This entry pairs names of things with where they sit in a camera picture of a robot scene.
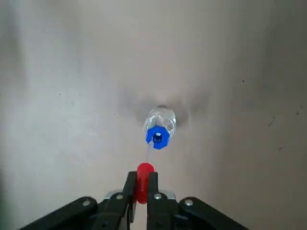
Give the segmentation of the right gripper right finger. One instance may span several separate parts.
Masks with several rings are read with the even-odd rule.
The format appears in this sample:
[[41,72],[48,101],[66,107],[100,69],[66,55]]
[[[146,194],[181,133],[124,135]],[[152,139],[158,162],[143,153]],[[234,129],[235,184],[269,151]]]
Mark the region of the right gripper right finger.
[[196,197],[176,201],[158,190],[158,173],[151,172],[147,193],[148,230],[246,230],[247,227]]

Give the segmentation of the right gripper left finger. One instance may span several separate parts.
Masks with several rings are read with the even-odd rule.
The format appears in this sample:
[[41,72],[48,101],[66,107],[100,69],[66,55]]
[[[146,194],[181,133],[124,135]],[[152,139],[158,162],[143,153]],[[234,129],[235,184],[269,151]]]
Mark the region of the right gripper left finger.
[[137,172],[123,189],[108,192],[99,203],[83,196],[22,227],[23,230],[129,230],[134,222]]

